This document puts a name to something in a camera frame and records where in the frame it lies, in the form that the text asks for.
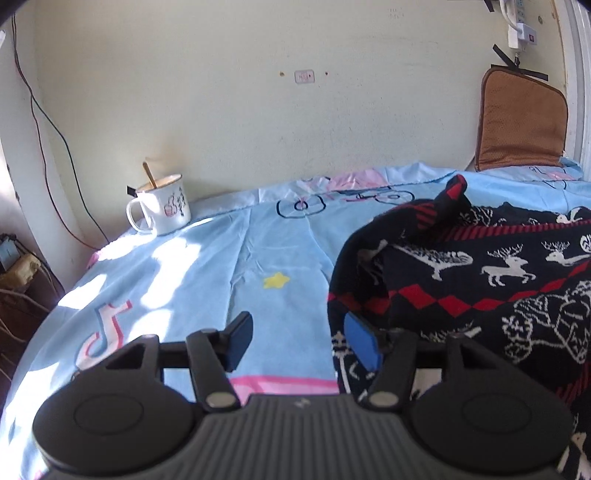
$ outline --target cream wall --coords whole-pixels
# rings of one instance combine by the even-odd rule
[[[564,91],[552,4],[525,6],[540,44],[522,65]],[[157,175],[182,172],[191,199],[415,160],[463,168],[492,45],[506,50],[506,24],[482,0],[43,0],[35,27],[44,104],[111,238],[146,156]],[[301,69],[313,85],[295,84]]]
[[[22,68],[41,99],[34,62],[35,3],[26,3],[17,19]],[[9,22],[3,30],[7,38],[0,48],[0,232],[15,233],[27,247],[41,253],[65,288],[71,288],[84,273],[92,251],[64,230],[51,206],[29,93],[14,64]],[[41,136],[56,204],[70,229],[84,239],[61,185],[43,123]]]

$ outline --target white mug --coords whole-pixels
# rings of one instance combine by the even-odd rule
[[[191,211],[184,196],[183,176],[170,175],[156,180],[156,188],[151,183],[136,190],[137,197],[125,209],[131,226],[138,232],[166,235],[184,227],[191,221]],[[148,228],[140,228],[131,216],[131,207],[139,203],[142,207]]]

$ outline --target black tape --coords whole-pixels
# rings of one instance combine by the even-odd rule
[[[506,66],[503,65],[491,65],[493,67],[501,67],[504,69],[511,70],[512,72],[522,73],[523,75],[527,75],[529,77],[537,78],[540,80],[548,81],[548,76],[545,73],[535,72],[534,70],[527,70],[519,68],[519,65],[512,61],[504,51],[502,51],[497,44],[495,43],[492,47],[493,51],[499,56],[499,58],[505,62]]]

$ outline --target ridged grip texture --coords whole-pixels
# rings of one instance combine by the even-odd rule
[[[46,480],[82,478],[57,471],[45,477]],[[256,395],[239,411],[206,417],[188,444],[172,458],[147,471],[119,478],[459,480],[494,477],[461,472],[443,464],[419,447],[399,417],[366,411],[348,395]],[[514,478],[557,480],[561,477],[548,468]]]

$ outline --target brown seat cushion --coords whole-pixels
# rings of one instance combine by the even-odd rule
[[[477,170],[522,165],[559,166],[568,109],[557,89],[493,67],[482,80]]]

